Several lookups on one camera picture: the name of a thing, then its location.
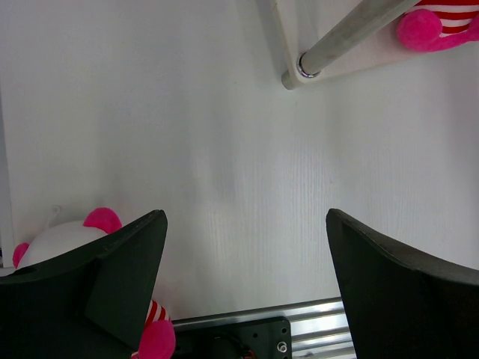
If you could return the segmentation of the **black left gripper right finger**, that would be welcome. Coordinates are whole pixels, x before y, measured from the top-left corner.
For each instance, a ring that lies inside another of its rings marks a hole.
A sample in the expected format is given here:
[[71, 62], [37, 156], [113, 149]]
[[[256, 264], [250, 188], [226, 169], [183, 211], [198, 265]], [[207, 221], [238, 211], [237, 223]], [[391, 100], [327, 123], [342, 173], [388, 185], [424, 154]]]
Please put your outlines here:
[[326, 231], [357, 358], [477, 358], [478, 271], [339, 209]]

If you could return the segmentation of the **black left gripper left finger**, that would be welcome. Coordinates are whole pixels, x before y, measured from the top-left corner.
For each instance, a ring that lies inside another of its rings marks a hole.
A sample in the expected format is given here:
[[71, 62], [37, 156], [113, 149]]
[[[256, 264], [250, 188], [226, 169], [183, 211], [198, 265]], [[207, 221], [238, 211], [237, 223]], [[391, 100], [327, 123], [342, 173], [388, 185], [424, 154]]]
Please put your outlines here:
[[153, 210], [113, 234], [1, 277], [2, 358], [130, 358], [167, 232]]

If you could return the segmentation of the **pink plush with glasses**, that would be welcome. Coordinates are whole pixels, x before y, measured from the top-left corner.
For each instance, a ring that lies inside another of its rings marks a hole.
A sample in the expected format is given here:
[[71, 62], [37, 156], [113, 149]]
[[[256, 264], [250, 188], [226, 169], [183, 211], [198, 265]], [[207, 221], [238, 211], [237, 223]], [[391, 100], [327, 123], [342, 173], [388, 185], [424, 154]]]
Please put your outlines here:
[[[34, 265], [86, 245], [122, 228], [118, 215], [110, 208], [98, 207], [82, 221], [70, 221], [52, 227], [61, 212], [54, 206], [44, 231], [32, 241], [17, 245], [13, 252], [15, 269]], [[171, 358], [176, 337], [171, 317], [164, 307], [150, 300], [139, 349], [132, 358]]]

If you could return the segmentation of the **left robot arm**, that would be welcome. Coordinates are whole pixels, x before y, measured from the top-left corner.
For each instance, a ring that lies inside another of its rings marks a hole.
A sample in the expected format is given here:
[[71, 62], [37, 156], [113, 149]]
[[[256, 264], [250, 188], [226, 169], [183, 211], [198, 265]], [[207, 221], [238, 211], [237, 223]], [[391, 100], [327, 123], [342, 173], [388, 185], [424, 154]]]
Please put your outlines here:
[[151, 297], [167, 218], [105, 207], [13, 252], [1, 278], [3, 358], [476, 358], [478, 271], [339, 209], [326, 232], [339, 302], [173, 321]]

